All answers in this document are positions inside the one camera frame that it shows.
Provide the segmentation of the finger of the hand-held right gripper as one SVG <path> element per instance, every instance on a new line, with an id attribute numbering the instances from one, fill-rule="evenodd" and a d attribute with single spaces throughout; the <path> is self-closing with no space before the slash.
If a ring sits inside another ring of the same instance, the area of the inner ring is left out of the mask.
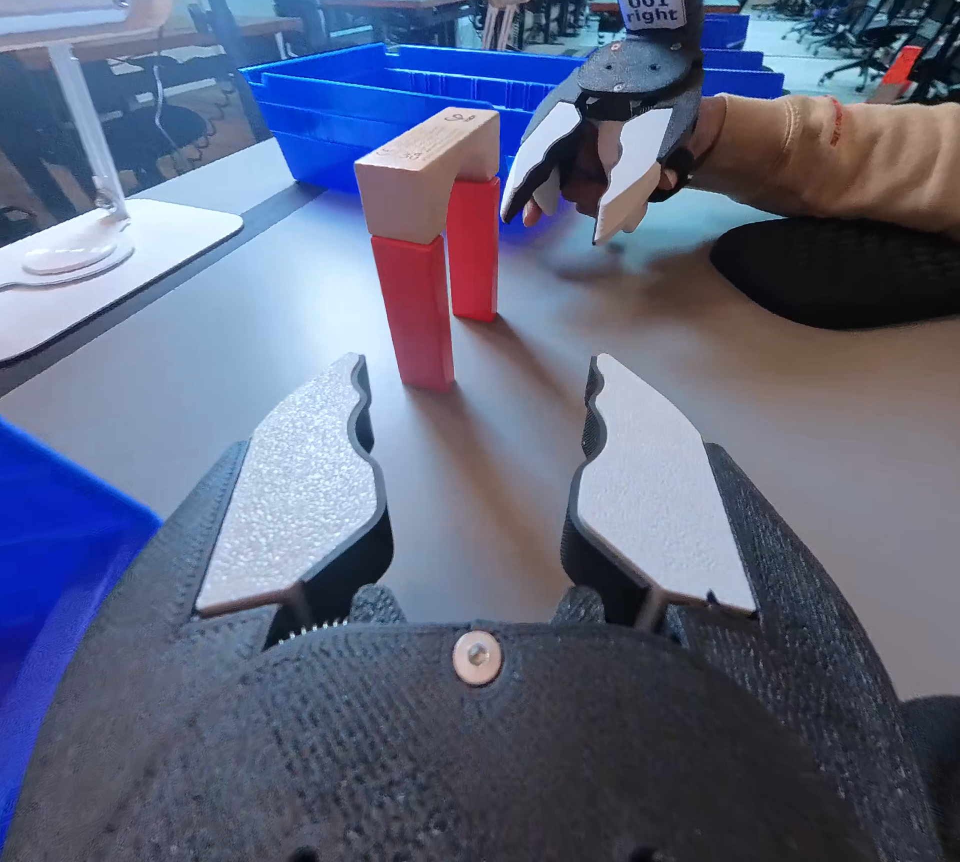
<path id="1" fill-rule="evenodd" d="M 576 141 L 583 114 L 573 102 L 557 102 L 532 119 L 503 187 L 500 218 L 510 223 L 546 184 Z"/>
<path id="2" fill-rule="evenodd" d="M 634 232 L 662 176 L 659 157 L 672 109 L 653 109 L 625 122 L 597 124 L 597 153 L 606 173 L 606 189 L 597 208 L 593 244 Z"/>

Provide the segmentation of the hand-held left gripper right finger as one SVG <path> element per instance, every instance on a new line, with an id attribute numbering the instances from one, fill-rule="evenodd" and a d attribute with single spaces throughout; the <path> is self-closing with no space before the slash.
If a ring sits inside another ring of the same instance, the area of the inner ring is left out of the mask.
<path id="1" fill-rule="evenodd" d="M 699 431 L 607 353 L 591 358 L 583 461 L 571 481 L 562 567 L 608 623 L 655 631 L 672 606 L 750 618 L 757 598 Z"/>

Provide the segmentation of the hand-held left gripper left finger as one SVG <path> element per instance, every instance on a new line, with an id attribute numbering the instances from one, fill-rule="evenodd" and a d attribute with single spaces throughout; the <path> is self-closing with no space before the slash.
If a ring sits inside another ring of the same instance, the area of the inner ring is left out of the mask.
<path id="1" fill-rule="evenodd" d="M 349 352 L 282 400 L 246 443 L 196 599 L 204 618 L 280 606 L 342 620 L 390 567 L 371 386 Z"/>

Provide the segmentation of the red wooden block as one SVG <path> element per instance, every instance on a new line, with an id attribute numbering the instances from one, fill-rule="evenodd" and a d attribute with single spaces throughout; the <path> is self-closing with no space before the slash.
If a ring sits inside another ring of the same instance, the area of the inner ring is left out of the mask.
<path id="1" fill-rule="evenodd" d="M 453 184 L 446 218 L 450 303 L 454 316 L 498 316 L 500 180 Z"/>
<path id="2" fill-rule="evenodd" d="M 428 244 L 370 239 L 401 381 L 450 391 L 454 368 L 443 237 Z"/>

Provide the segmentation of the pale wooden block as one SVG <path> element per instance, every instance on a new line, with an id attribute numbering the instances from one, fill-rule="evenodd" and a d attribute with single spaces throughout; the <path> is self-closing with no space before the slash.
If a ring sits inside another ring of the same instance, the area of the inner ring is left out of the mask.
<path id="1" fill-rule="evenodd" d="M 455 182 L 497 175 L 499 133 L 498 111 L 448 107 L 356 160 L 368 233 L 432 242 L 447 227 Z"/>

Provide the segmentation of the blue plastic bin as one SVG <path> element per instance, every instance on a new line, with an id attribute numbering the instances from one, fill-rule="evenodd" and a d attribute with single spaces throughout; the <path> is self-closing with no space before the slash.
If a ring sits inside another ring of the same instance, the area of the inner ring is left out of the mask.
<path id="1" fill-rule="evenodd" d="M 67 664 L 161 525 L 148 507 L 2 421 L 2 832 Z"/>
<path id="2" fill-rule="evenodd" d="M 553 182 L 572 160 L 584 125 L 600 122 L 586 113 L 579 76 L 585 63 L 615 42 L 579 60 L 424 45 L 391 50 L 371 43 L 252 66 L 243 74 L 298 181 L 357 193 L 356 160 L 441 110 L 459 107 L 499 112 L 497 174 L 504 186 L 532 119 L 557 102 L 573 102 L 582 127 L 553 170 Z M 746 64 L 717 62 L 715 55 L 702 55 L 702 97 L 784 95 L 785 77 L 764 69 L 762 55 L 750 54 Z"/>
<path id="3" fill-rule="evenodd" d="M 750 20 L 751 16 L 744 13 L 705 13 L 702 22 L 702 50 L 743 50 Z"/>

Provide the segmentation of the wooden office desk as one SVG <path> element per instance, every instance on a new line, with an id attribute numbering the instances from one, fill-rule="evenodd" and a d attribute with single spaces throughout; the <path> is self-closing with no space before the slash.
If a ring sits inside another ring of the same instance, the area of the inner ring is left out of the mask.
<path id="1" fill-rule="evenodd" d="M 456 48 L 461 22 L 472 23 L 486 0 L 318 0 L 329 18 L 350 16 L 369 25 L 373 42 Z"/>
<path id="2" fill-rule="evenodd" d="M 242 39 L 275 37 L 288 33 L 300 34 L 304 24 L 294 16 L 240 16 L 237 19 Z M 75 43 L 74 56 L 82 63 L 108 60 L 126 60 L 155 55 L 172 50 L 222 47 L 219 37 L 212 32 L 198 32 L 185 25 L 170 25 L 144 33 L 125 33 L 98 37 Z"/>

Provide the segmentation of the black wrist rest pad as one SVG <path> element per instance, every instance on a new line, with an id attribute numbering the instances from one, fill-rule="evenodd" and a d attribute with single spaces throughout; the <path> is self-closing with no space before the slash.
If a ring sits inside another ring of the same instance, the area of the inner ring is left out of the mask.
<path id="1" fill-rule="evenodd" d="M 930 696 L 901 704 L 906 736 L 918 760 L 947 861 L 959 860 L 959 697 Z"/>
<path id="2" fill-rule="evenodd" d="M 871 220 L 770 219 L 725 232 L 709 260 L 757 306 L 810 328 L 959 315 L 959 245 L 942 234 Z"/>

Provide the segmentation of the white document stand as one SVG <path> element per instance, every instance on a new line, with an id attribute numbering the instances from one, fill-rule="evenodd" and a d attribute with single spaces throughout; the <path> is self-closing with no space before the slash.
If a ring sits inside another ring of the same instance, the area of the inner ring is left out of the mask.
<path id="1" fill-rule="evenodd" d="M 92 170 L 94 207 L 1 251 L 2 364 L 35 352 L 226 242 L 241 216 L 128 200 L 70 42 L 43 48 Z"/>

